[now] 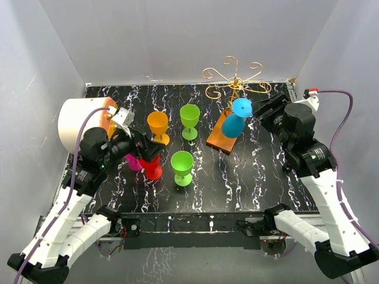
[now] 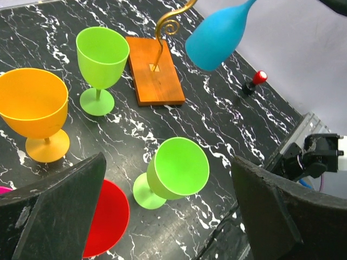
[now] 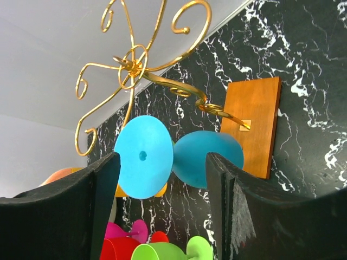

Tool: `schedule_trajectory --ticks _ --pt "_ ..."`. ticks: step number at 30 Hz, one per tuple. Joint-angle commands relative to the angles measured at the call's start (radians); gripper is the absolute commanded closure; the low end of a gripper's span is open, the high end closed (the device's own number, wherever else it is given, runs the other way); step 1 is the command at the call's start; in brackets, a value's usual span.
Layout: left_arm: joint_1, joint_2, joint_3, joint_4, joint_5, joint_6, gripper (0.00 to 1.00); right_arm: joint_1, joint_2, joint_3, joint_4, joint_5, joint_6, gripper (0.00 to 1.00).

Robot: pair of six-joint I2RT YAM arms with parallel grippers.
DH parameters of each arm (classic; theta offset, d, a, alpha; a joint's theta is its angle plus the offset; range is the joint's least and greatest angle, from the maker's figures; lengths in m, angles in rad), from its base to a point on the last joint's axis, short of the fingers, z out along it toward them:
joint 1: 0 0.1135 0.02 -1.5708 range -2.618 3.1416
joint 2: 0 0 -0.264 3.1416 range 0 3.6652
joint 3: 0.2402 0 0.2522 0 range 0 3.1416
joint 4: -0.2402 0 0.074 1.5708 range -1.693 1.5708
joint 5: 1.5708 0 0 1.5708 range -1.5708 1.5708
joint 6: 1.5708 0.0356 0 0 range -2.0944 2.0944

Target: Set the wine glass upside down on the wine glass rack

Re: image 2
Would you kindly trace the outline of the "green wine glass front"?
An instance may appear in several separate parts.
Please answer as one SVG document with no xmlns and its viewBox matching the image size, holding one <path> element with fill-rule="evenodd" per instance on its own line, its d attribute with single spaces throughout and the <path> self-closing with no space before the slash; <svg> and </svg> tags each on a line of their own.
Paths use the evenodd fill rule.
<svg viewBox="0 0 347 260">
<path fill-rule="evenodd" d="M 172 137 L 159 145 L 147 170 L 133 184 L 133 196 L 141 207 L 155 210 L 167 200 L 198 193 L 209 180 L 208 158 L 200 145 L 184 137 Z"/>
</svg>

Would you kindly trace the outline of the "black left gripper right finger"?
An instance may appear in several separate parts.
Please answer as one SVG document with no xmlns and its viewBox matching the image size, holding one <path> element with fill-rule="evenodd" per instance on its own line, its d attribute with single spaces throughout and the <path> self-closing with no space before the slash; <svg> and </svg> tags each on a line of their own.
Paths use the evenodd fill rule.
<svg viewBox="0 0 347 260">
<path fill-rule="evenodd" d="M 346 259 L 346 199 L 235 157 L 232 179 L 254 259 Z"/>
</svg>

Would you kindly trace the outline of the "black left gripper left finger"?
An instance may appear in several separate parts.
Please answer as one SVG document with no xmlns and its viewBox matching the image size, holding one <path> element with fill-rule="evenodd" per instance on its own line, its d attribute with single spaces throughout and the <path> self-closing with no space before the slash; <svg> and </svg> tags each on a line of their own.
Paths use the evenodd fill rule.
<svg viewBox="0 0 347 260">
<path fill-rule="evenodd" d="M 82 259 L 105 172 L 98 153 L 1 195 L 1 259 Z"/>
</svg>

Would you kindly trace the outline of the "blue plastic wine glass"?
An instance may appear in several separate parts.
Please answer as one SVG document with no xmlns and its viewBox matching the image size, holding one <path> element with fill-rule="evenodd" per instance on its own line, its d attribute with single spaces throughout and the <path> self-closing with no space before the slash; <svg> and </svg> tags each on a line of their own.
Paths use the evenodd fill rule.
<svg viewBox="0 0 347 260">
<path fill-rule="evenodd" d="M 185 42 L 189 59 L 202 70 L 215 70 L 241 42 L 254 3 L 245 1 L 205 18 Z"/>
</svg>

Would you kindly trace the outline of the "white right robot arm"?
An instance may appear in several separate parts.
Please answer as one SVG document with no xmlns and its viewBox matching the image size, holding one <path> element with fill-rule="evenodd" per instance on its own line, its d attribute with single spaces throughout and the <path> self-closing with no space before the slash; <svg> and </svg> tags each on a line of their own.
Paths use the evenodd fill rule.
<svg viewBox="0 0 347 260">
<path fill-rule="evenodd" d="M 280 163 L 280 175 L 292 181 L 307 176 L 320 177 L 325 172 L 346 170 L 346 136 L 336 133 L 315 133 L 304 140 L 304 147 L 291 145 Z"/>
</svg>

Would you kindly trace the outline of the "red plastic wine glass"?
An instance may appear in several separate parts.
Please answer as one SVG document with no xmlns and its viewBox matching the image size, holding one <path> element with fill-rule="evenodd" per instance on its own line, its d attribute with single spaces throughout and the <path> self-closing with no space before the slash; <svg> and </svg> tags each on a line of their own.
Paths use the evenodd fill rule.
<svg viewBox="0 0 347 260">
<path fill-rule="evenodd" d="M 101 255 L 124 235 L 130 220 L 130 206 L 124 191 L 105 179 L 92 220 L 83 258 Z"/>
</svg>

